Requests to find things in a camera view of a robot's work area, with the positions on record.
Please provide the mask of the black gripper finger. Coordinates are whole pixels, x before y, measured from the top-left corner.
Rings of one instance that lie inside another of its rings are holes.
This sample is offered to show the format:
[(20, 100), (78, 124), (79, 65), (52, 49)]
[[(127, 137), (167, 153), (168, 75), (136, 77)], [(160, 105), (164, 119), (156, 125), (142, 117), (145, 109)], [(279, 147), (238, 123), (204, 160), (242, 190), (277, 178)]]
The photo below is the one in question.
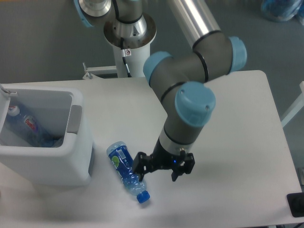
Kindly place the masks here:
[(193, 153), (180, 152), (179, 155), (172, 157), (172, 174), (171, 179), (173, 182), (183, 174), (190, 174), (195, 165), (195, 159)]
[(138, 176), (140, 182), (143, 181), (145, 174), (152, 172), (152, 159), (144, 152), (138, 152), (133, 161), (133, 173)]

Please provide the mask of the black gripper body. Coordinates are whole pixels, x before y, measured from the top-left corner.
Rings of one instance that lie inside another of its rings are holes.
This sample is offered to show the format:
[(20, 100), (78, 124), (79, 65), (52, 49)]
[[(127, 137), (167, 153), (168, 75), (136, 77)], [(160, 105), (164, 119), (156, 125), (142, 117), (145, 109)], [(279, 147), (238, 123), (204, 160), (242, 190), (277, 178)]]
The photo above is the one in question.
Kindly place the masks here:
[(169, 153), (163, 148), (160, 139), (158, 139), (153, 153), (150, 155), (152, 159), (152, 172), (156, 170), (171, 170), (172, 157), (174, 155), (179, 155), (180, 152), (184, 152), (184, 150), (178, 150), (178, 154)]

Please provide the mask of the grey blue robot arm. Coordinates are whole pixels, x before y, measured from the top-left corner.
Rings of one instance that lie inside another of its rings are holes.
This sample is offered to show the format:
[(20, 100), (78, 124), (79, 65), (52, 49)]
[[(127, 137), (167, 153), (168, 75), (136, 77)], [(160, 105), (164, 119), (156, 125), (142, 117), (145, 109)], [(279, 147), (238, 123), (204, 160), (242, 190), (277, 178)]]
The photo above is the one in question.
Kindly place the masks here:
[(168, 5), (192, 49), (181, 59), (164, 51), (150, 53), (156, 26), (142, 1), (74, 1), (86, 27), (104, 20), (117, 76), (145, 77), (167, 114), (152, 154), (139, 152), (134, 159), (133, 172), (140, 180), (157, 170), (172, 170), (173, 181), (191, 173), (195, 160), (190, 149), (216, 105), (205, 84), (240, 70), (247, 61), (243, 41), (222, 33), (205, 1), (170, 0)]

